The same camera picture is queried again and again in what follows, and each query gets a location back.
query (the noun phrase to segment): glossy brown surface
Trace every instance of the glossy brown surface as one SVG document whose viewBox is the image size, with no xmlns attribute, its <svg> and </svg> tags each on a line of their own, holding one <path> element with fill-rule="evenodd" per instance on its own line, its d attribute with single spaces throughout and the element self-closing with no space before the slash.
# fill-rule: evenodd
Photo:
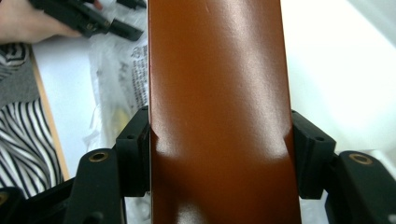
<svg viewBox="0 0 396 224">
<path fill-rule="evenodd" d="M 279 2 L 148 12 L 153 223 L 300 223 Z"/>
</svg>

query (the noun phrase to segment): black plastic part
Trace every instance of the black plastic part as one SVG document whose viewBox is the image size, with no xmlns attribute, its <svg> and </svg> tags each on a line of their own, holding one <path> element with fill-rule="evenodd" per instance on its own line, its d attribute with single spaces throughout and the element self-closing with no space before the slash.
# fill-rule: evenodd
<svg viewBox="0 0 396 224">
<path fill-rule="evenodd" d="M 340 153 L 334 165 L 337 182 L 326 202 L 329 222 L 391 223 L 396 214 L 396 181 L 376 158 L 356 152 Z"/>
<path fill-rule="evenodd" d="M 45 13 L 58 21 L 77 30 L 85 37 L 111 32 L 128 40 L 136 41 L 142 31 L 114 20 L 110 22 L 99 13 L 85 6 L 87 1 L 80 0 L 29 0 L 32 6 L 44 10 Z"/>
<path fill-rule="evenodd" d="M 26 201 L 18 188 L 0 189 L 0 223 L 25 223 L 27 216 L 21 216 L 26 209 Z"/>
<path fill-rule="evenodd" d="M 150 190 L 149 107 L 139 109 L 116 140 L 123 196 L 143 197 Z"/>
<path fill-rule="evenodd" d="M 74 178 L 30 198 L 29 223 L 64 223 L 73 183 Z"/>
<path fill-rule="evenodd" d="M 132 41 L 138 40 L 140 36 L 142 36 L 143 34 L 143 31 L 135 29 L 134 27 L 117 20 L 114 20 L 111 23 L 111 26 L 108 31 L 111 32 L 112 34 L 118 35 L 120 37 Z"/>
<path fill-rule="evenodd" d="M 64 223 L 125 223 L 116 151 L 97 149 L 81 158 Z"/>
<path fill-rule="evenodd" d="M 143 7 L 147 8 L 148 5 L 143 0 L 117 0 L 118 3 L 125 5 L 126 7 L 134 8 Z"/>
<path fill-rule="evenodd" d="M 303 199 L 320 199 L 322 168 L 332 160 L 335 141 L 296 111 L 291 115 L 299 195 Z"/>
</svg>

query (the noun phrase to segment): black and white striped cloth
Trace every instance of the black and white striped cloth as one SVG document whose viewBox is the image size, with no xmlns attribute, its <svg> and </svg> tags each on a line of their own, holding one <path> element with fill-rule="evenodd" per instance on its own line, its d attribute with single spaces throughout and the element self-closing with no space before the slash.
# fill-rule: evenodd
<svg viewBox="0 0 396 224">
<path fill-rule="evenodd" d="M 0 45 L 0 81 L 17 72 L 28 57 L 29 49 L 25 44 Z"/>
<path fill-rule="evenodd" d="M 27 58 L 27 48 L 0 48 L 0 80 Z M 19 187 L 26 198 L 63 182 L 41 101 L 14 103 L 0 110 L 0 188 Z"/>
</svg>

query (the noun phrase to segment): wooden edge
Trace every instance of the wooden edge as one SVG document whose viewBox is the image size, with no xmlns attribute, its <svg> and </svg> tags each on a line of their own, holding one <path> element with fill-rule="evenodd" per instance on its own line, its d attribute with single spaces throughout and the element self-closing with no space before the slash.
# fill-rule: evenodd
<svg viewBox="0 0 396 224">
<path fill-rule="evenodd" d="M 55 147 L 56 156 L 58 157 L 59 165 L 61 166 L 61 172 L 64 175 L 64 180 L 70 179 L 69 172 L 67 170 L 66 160 L 64 158 L 64 152 L 62 151 L 61 141 L 59 140 L 59 135 L 56 132 L 55 122 L 53 120 L 52 113 L 50 112 L 50 102 L 47 98 L 47 94 L 43 85 L 43 80 L 41 79 L 40 72 L 38 70 L 37 62 L 35 60 L 35 55 L 33 53 L 32 46 L 30 46 L 30 60 L 32 62 L 33 73 L 35 75 L 35 83 L 38 87 L 38 92 L 41 97 L 41 102 L 44 108 L 44 113 L 47 118 L 47 123 L 49 125 L 49 130 L 52 134 L 53 145 Z"/>
</svg>

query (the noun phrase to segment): person's hand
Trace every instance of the person's hand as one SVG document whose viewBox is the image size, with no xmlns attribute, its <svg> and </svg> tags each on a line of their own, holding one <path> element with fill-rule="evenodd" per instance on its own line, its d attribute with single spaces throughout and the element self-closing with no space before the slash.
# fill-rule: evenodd
<svg viewBox="0 0 396 224">
<path fill-rule="evenodd" d="M 78 31 L 33 8 L 28 0 L 0 1 L 0 44 L 36 43 L 53 35 L 80 36 Z M 94 5 L 101 8 L 97 0 Z"/>
</svg>

